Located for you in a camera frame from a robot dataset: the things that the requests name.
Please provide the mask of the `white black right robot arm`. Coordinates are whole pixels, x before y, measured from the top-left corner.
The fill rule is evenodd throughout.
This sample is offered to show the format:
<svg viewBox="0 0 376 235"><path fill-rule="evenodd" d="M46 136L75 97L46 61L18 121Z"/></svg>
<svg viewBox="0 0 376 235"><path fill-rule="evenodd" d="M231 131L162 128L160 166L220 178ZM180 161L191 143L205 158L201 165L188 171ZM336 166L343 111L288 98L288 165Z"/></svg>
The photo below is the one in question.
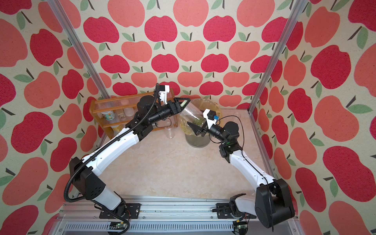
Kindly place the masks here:
<svg viewBox="0 0 376 235"><path fill-rule="evenodd" d="M295 216L287 182L267 174L246 155L238 142L237 123L229 121L224 127L207 123L197 126L191 122L188 125L197 136L209 134L217 138L221 157L242 173L256 192L255 199L244 193L231 197L228 210L233 218L254 215L265 228L271 228Z"/></svg>

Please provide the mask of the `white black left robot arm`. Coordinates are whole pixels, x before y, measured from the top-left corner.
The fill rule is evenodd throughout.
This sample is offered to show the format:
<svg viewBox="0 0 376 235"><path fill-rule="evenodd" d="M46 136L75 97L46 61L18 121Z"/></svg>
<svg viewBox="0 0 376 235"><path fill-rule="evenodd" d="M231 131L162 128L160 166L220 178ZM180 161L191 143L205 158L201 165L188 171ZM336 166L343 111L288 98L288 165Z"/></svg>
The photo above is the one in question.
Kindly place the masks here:
<svg viewBox="0 0 376 235"><path fill-rule="evenodd" d="M157 122L181 113L190 101L189 98L174 98L160 104L158 95L142 97L133 119L116 136L83 159L75 157L70 161L70 179L63 192L64 200L69 203L82 199L92 201L100 210L125 221L126 202L99 176L123 152L152 132Z"/></svg>

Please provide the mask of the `clear plastic jar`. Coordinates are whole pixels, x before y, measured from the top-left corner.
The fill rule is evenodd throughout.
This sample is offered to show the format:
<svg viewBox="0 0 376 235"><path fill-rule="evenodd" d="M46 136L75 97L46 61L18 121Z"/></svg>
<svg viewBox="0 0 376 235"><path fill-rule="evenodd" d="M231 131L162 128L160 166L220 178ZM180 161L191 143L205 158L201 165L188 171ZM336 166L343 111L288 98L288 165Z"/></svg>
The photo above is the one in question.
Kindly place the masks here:
<svg viewBox="0 0 376 235"><path fill-rule="evenodd" d="M232 120L234 122L241 120L241 113L239 113L239 112L232 113Z"/></svg>

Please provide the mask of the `pale green jar lid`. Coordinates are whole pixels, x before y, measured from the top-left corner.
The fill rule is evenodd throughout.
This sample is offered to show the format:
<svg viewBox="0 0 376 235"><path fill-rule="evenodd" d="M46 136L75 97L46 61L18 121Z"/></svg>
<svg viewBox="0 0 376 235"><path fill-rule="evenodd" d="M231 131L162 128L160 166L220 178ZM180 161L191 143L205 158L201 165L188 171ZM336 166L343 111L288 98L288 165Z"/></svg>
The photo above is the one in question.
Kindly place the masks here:
<svg viewBox="0 0 376 235"><path fill-rule="evenodd" d="M187 101L187 100L184 100L184 101L180 104L180 106L181 106L182 108L184 108L184 107L187 105L187 103L188 103L188 101Z"/></svg>

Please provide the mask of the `clear jar with mung beans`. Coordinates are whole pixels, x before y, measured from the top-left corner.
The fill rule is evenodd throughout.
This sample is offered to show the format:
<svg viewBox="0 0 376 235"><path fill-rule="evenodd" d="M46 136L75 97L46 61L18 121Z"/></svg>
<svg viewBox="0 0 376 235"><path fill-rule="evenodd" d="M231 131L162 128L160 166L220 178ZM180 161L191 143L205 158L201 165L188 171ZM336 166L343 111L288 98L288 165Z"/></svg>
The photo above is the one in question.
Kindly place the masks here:
<svg viewBox="0 0 376 235"><path fill-rule="evenodd" d="M164 128L165 135L168 139L172 139L175 137L175 127L174 126L167 126Z"/></svg>

